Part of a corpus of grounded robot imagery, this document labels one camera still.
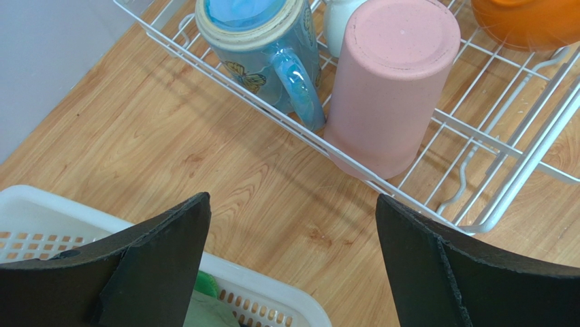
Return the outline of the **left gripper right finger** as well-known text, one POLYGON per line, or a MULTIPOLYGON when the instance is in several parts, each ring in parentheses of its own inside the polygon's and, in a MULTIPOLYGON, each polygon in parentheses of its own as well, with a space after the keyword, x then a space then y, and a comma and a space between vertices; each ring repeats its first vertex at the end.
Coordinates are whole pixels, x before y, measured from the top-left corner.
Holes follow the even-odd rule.
POLYGON ((578 326, 579 269, 513 253, 391 196, 376 226, 401 326, 578 326))

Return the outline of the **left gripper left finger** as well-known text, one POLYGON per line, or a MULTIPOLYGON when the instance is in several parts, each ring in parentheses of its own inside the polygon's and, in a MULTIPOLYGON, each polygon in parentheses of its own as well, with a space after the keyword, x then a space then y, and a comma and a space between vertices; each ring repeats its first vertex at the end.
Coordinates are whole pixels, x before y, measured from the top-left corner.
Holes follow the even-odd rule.
POLYGON ((210 194, 49 260, 1 265, 2 326, 182 326, 210 194))

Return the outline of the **pink cup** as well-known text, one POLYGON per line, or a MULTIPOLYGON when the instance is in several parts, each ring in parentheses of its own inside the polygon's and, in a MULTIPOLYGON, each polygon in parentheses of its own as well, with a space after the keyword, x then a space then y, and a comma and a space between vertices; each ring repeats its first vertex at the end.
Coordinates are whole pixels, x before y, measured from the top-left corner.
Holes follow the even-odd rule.
POLYGON ((460 47, 439 1, 367 1, 351 15, 334 78, 326 142, 388 179, 415 159, 460 47))

